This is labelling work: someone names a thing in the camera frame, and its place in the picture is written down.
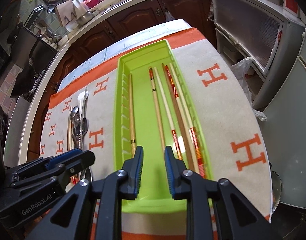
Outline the white ceramic spoon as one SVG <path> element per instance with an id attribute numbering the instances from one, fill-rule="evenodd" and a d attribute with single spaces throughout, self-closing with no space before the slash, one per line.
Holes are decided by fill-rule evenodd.
<path id="1" fill-rule="evenodd" d="M 86 100 L 88 98 L 89 91 L 87 87 L 85 88 L 84 91 L 82 91 L 78 95 L 78 108 L 79 108 L 79 113 L 80 113 L 80 118 L 83 119 L 84 113 L 85 113 L 85 107 L 86 107 Z"/>

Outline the white plastic bag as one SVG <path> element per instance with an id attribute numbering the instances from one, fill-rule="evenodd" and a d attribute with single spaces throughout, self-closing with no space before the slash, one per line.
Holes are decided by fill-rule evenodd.
<path id="1" fill-rule="evenodd" d="M 246 82 L 245 74 L 250 69 L 250 66 L 252 64 L 252 57 L 246 57 L 243 60 L 237 62 L 236 64 L 233 64 L 230 67 L 230 70 L 233 72 L 233 75 L 238 80 L 242 90 L 244 91 L 244 94 L 246 95 L 248 102 L 250 105 L 252 105 L 252 93 L 248 87 L 248 84 Z"/>

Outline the black wok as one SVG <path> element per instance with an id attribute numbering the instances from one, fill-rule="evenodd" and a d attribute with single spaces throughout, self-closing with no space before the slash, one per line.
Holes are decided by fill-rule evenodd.
<path id="1" fill-rule="evenodd" d="M 29 52 L 28 65 L 25 66 L 24 69 L 16 77 L 16 82 L 11 92 L 11 98 L 17 98 L 23 94 L 28 93 L 32 89 L 35 82 L 33 78 L 35 74 L 35 67 L 33 66 L 35 59 L 33 57 L 33 52 L 40 40 L 41 35 L 37 38 Z"/>

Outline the steel cabinet glass door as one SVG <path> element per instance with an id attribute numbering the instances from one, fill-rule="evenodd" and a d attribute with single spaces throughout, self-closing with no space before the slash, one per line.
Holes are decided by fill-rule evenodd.
<path id="1" fill-rule="evenodd" d="M 212 0 L 218 49 L 223 42 L 252 57 L 259 76 L 249 82 L 252 106 L 266 107 L 298 56 L 305 24 L 283 8 L 261 0 Z"/>

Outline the lime green plastic tray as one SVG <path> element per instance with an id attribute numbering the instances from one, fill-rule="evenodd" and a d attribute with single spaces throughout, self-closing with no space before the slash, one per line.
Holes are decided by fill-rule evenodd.
<path id="1" fill-rule="evenodd" d="M 172 103 L 173 95 L 168 90 L 170 82 L 165 78 L 163 65 L 172 65 L 188 105 L 193 126 L 199 142 L 207 178 L 212 178 L 208 168 L 209 153 L 200 119 L 193 104 L 191 93 L 184 80 L 184 69 L 176 59 L 170 43 L 161 40 L 138 48 L 119 58 L 114 102 L 114 167 L 121 168 L 132 157 L 130 114 L 134 115 L 136 144 L 144 150 L 141 186 L 136 200 L 124 200 L 124 213 L 176 213 L 186 210 L 185 200 L 173 200 L 169 192 L 165 171 L 164 154 L 158 129 L 154 96 L 151 89 L 149 69 L 157 69 L 165 91 L 177 136 L 181 136 L 178 120 Z"/>

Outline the steel pot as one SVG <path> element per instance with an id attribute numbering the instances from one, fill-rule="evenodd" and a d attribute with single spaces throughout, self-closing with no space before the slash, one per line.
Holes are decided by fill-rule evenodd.
<path id="1" fill-rule="evenodd" d="M 80 26 L 85 25 L 88 23 L 90 20 L 93 19 L 93 14 L 91 11 L 85 12 L 82 16 L 76 19 L 76 23 Z"/>

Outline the large steel spoon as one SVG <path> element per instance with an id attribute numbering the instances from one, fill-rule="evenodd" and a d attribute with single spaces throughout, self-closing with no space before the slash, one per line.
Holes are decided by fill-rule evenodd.
<path id="1" fill-rule="evenodd" d="M 80 115 L 79 115 L 79 107 L 75 106 L 70 111 L 70 120 L 73 124 L 73 128 L 77 131 L 80 128 Z"/>

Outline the wooden cutting board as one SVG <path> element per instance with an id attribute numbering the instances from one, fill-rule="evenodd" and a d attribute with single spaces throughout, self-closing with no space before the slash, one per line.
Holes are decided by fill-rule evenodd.
<path id="1" fill-rule="evenodd" d="M 65 27 L 69 22 L 76 18 L 74 4 L 71 0 L 65 1 L 55 7 L 61 27 Z"/>

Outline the light bamboo chopstick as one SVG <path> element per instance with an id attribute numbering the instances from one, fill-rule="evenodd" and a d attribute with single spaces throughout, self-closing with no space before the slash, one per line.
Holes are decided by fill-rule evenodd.
<path id="1" fill-rule="evenodd" d="M 136 134 L 135 134 L 135 122 L 133 113 L 133 89 L 132 89 L 132 74 L 129 74 L 129 112 L 130 112 L 130 139 L 132 156 L 135 155 L 136 151 Z"/>

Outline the steel soup spoon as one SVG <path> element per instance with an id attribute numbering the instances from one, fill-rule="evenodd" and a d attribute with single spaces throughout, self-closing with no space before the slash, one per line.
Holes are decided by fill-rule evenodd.
<path id="1" fill-rule="evenodd" d="M 92 170 L 90 167 L 87 167 L 86 169 L 80 172 L 80 180 L 82 179 L 86 179 L 89 182 L 93 181 L 93 174 L 92 174 Z"/>

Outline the pale bamboo chopstick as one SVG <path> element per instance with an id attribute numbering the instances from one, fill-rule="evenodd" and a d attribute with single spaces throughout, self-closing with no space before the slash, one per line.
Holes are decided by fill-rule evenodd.
<path id="1" fill-rule="evenodd" d="M 167 114 L 170 130 L 171 130 L 171 133 L 172 133 L 173 142 L 174 142 L 174 145 L 175 145 L 175 148 L 176 148 L 177 157 L 178 157 L 178 159 L 182 160 L 183 159 L 182 152 L 181 152 L 181 149 L 180 149 L 180 145 L 178 143 L 178 137 L 177 137 L 176 129 L 175 129 L 175 126 L 174 126 L 173 118 L 171 116 L 171 112 L 170 112 L 170 108 L 169 108 L 169 105 L 168 105 L 168 102 L 167 102 L 167 98 L 165 96 L 165 92 L 164 92 L 164 88 L 163 88 L 163 85 L 162 85 L 162 82 L 161 82 L 161 78 L 160 78 L 160 75 L 159 75 L 156 67 L 153 68 L 153 71 L 154 71 L 154 75 L 156 76 L 156 79 L 157 79 L 158 87 L 161 91 L 162 100 L 163 100 L 164 108 L 165 108 L 165 111 L 166 111 L 166 114 Z"/>

